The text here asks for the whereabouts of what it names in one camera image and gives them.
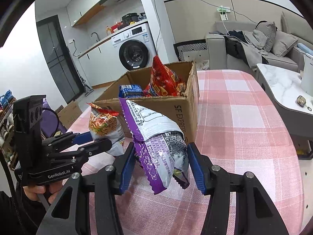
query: faucet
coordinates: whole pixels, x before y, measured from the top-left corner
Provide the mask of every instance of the faucet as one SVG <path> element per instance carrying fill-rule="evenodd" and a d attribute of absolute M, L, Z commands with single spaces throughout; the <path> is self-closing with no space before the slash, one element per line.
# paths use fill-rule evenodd
<path fill-rule="evenodd" d="M 97 42 L 99 42 L 99 41 L 100 41 L 100 38 L 99 38 L 99 35 L 98 35 L 96 32 L 93 32 L 93 33 L 91 34 L 91 37 L 92 37 L 92 35 L 93 35 L 94 33 L 95 33 L 95 34 L 97 35 L 97 37 L 98 37 Z"/>

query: washing machine door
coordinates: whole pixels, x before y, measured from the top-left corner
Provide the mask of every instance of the washing machine door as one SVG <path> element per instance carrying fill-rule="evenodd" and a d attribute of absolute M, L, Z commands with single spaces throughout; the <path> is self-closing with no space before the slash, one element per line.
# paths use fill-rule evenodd
<path fill-rule="evenodd" d="M 119 51 L 120 61 L 127 70 L 145 68 L 150 59 L 146 45 L 137 40 L 124 42 Z"/>

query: human hand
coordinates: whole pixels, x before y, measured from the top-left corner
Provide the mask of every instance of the human hand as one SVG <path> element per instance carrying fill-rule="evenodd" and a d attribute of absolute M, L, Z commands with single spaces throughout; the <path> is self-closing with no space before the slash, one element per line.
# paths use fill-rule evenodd
<path fill-rule="evenodd" d="M 62 180 L 51 183 L 47 186 L 30 185 L 30 186 L 24 186 L 23 187 L 25 195 L 27 196 L 27 198 L 29 198 L 31 201 L 34 201 L 34 202 L 40 201 L 37 194 L 44 194 L 46 192 L 46 188 L 49 188 L 49 192 L 52 193 L 52 195 L 48 199 L 48 202 L 50 204 L 52 204 L 52 202 L 54 201 L 54 199 L 57 196 L 58 191 L 60 191 L 62 188 Z"/>

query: purple snack bag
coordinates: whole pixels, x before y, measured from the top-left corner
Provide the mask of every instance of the purple snack bag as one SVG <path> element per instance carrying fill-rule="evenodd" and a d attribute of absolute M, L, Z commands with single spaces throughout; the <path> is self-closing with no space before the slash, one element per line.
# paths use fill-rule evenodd
<path fill-rule="evenodd" d="M 187 147 L 179 126 L 168 117 L 120 98 L 133 135 L 136 154 L 154 194 L 168 188 L 172 176 L 183 189 L 189 186 Z"/>

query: blue gripper pad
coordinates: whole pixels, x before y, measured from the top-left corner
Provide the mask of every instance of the blue gripper pad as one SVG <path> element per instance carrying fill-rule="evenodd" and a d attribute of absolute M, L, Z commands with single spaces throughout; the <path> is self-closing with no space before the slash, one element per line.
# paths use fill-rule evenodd
<path fill-rule="evenodd" d="M 130 143 L 128 147 L 131 147 L 130 154 L 125 162 L 125 165 L 122 169 L 121 173 L 121 183 L 119 187 L 119 191 L 121 194 L 123 194 L 129 187 L 129 183 L 131 180 L 131 176 L 134 171 L 135 167 L 135 146 L 133 143 Z"/>
<path fill-rule="evenodd" d="M 75 137 L 73 144 L 81 145 L 93 141 L 90 132 L 84 132 Z"/>
<path fill-rule="evenodd" d="M 187 154 L 197 188 L 202 192 L 202 194 L 206 195 L 207 186 L 205 184 L 206 179 L 205 173 L 208 174 L 209 170 L 207 168 L 206 168 L 207 172 L 203 170 L 205 169 L 205 164 L 195 143 L 192 142 L 188 144 Z"/>

